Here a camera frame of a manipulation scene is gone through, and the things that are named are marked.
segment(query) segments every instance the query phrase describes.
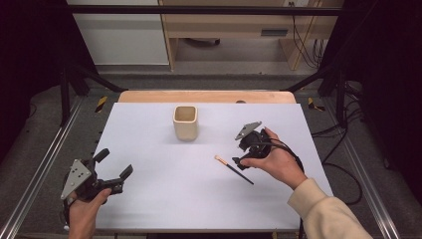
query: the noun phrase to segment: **hand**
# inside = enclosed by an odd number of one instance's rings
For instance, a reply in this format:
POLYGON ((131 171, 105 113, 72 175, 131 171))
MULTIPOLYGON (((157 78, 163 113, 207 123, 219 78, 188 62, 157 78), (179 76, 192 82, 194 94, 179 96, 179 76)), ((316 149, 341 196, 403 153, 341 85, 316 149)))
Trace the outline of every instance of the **hand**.
MULTIPOLYGON (((265 127, 265 132, 270 138, 279 139, 279 137, 267 127, 265 127)), ((280 144, 276 140, 272 140, 272 143, 280 144)), ((285 150, 275 146, 271 148, 271 152, 266 158, 244 158, 240 163, 245 166, 263 169, 293 190, 307 179, 296 163, 295 158, 285 150)))
POLYGON ((92 238, 96 230, 96 218, 100 207, 111 194, 111 189, 104 189, 91 202, 76 200, 70 209, 70 232, 71 239, 92 238))

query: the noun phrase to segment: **white cabinet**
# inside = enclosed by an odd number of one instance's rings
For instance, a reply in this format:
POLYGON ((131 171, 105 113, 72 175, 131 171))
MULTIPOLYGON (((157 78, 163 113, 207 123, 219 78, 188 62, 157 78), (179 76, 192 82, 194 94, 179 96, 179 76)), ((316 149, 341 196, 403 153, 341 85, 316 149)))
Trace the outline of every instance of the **white cabinet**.
MULTIPOLYGON (((68 0, 69 4, 158 5, 156 0, 68 0)), ((74 14, 96 65, 168 65, 159 14, 74 14)))

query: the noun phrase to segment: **paintbrush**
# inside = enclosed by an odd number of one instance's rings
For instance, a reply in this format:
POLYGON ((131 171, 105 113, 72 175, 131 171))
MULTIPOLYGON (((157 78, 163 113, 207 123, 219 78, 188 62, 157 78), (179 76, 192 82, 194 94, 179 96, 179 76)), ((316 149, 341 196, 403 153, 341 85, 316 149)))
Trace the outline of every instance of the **paintbrush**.
POLYGON ((219 160, 221 163, 223 163, 224 165, 226 165, 228 168, 230 168, 232 171, 236 172, 239 176, 243 177, 245 180, 247 180, 251 184, 254 184, 251 180, 249 180, 246 176, 244 176, 242 173, 240 173, 238 170, 236 170, 234 167, 232 167, 229 163, 227 163, 219 155, 215 155, 214 158, 217 159, 217 160, 219 160))

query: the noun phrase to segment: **left hand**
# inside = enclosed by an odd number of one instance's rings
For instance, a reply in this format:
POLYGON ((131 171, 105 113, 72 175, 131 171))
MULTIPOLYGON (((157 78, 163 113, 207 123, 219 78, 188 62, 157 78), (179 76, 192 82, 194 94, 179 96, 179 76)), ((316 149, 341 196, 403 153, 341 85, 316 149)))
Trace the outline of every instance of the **left hand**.
POLYGON ((87 239, 94 236, 96 230, 96 218, 100 207, 111 194, 111 189, 101 191, 91 202, 76 200, 70 208, 70 231, 69 238, 87 239))

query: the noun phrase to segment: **aluminum rail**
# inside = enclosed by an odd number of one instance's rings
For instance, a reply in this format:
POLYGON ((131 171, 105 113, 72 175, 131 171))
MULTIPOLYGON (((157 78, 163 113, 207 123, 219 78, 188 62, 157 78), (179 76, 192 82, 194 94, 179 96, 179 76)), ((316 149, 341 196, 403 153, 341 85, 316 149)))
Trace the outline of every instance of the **aluminum rail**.
POLYGON ((49 173, 50 168, 53 165, 57 154, 59 153, 60 148, 63 145, 63 142, 65 141, 72 125, 75 122, 75 119, 78 115, 83 101, 83 97, 76 98, 72 107, 72 114, 68 122, 64 126, 59 128, 52 144, 44 155, 40 166, 32 177, 31 182, 28 184, 25 192, 23 193, 21 199, 19 200, 6 224, 1 228, 1 239, 15 238, 16 234, 18 233, 18 230, 21 227, 22 222, 24 221, 29 209, 31 208, 32 203, 34 202, 38 192, 40 191, 41 186, 45 178, 47 177, 47 174, 49 173))
MULTIPOLYGON (((333 106, 334 103, 332 101, 327 100, 326 98, 322 98, 322 100, 332 120, 336 121, 333 106)), ((344 147, 345 152, 348 155, 351 168, 353 169, 355 176, 357 177, 357 179, 359 179, 362 185, 362 190, 365 195, 366 201, 372 211, 373 216, 375 217, 376 223, 378 224, 382 236, 388 239, 400 238, 400 235, 394 225, 394 222, 390 217, 390 214, 387 211, 387 208, 382 202, 382 199, 379 196, 375 185, 373 184, 368 173, 366 172, 365 167, 363 166, 359 156, 357 155, 356 150, 353 147, 353 144, 351 143, 347 135, 344 138, 344 147)))
POLYGON ((46 5, 51 11, 77 14, 211 14, 344 16, 364 13, 363 8, 252 7, 252 6, 139 6, 139 5, 46 5))

